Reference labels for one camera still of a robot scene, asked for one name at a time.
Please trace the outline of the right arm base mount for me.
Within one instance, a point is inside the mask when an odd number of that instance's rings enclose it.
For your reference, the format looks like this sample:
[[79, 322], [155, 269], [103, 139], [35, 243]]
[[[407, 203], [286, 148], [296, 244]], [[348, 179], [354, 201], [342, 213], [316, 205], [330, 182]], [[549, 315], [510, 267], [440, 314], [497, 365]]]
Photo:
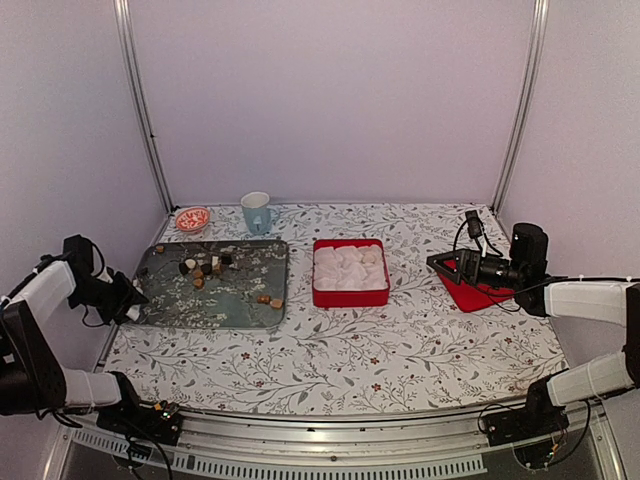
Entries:
[[560, 432], [569, 427], [564, 407], [554, 406], [547, 385], [554, 374], [532, 383], [522, 407], [502, 406], [493, 413], [481, 413], [478, 426], [490, 446], [524, 441]]

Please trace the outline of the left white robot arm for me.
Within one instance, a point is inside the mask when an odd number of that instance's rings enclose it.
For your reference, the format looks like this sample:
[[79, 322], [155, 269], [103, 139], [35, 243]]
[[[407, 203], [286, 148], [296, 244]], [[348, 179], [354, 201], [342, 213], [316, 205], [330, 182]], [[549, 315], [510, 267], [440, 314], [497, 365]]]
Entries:
[[110, 325], [138, 319], [148, 299], [109, 268], [86, 237], [68, 237], [61, 254], [42, 256], [1, 298], [1, 414], [110, 408], [111, 419], [126, 433], [141, 433], [149, 415], [124, 374], [69, 369], [56, 358], [42, 326], [64, 302], [72, 309], [93, 308]]

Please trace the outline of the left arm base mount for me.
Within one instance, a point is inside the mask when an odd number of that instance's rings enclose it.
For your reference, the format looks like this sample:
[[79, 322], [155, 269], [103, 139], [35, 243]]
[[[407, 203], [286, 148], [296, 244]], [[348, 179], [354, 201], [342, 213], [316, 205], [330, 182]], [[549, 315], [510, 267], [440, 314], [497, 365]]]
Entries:
[[96, 425], [121, 435], [176, 446], [184, 421], [181, 406], [167, 400], [153, 405], [144, 404], [123, 373], [112, 372], [112, 375], [120, 389], [121, 400], [114, 405], [99, 408]]

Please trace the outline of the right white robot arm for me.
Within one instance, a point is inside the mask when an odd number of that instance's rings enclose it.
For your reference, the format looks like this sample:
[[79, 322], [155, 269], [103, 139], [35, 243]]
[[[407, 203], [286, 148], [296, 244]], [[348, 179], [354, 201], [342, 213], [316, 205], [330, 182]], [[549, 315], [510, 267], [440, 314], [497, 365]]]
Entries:
[[427, 258], [427, 266], [455, 285], [497, 299], [513, 298], [527, 314], [536, 317], [570, 317], [608, 322], [626, 329], [619, 352], [595, 358], [531, 384], [517, 427], [537, 436], [552, 424], [556, 412], [592, 398], [606, 398], [639, 387], [639, 280], [637, 278], [587, 278], [547, 273], [549, 238], [531, 223], [512, 229], [509, 256], [454, 246]]

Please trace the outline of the red box lid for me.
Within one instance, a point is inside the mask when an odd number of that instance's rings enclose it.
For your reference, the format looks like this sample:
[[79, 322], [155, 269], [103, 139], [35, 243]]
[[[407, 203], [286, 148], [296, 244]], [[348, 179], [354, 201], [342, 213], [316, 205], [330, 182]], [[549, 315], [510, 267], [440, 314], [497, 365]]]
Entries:
[[512, 299], [515, 291], [508, 288], [493, 288], [487, 285], [473, 287], [464, 282], [454, 283], [443, 274], [438, 273], [438, 278], [448, 291], [454, 303], [464, 313], [476, 312], [499, 305]]

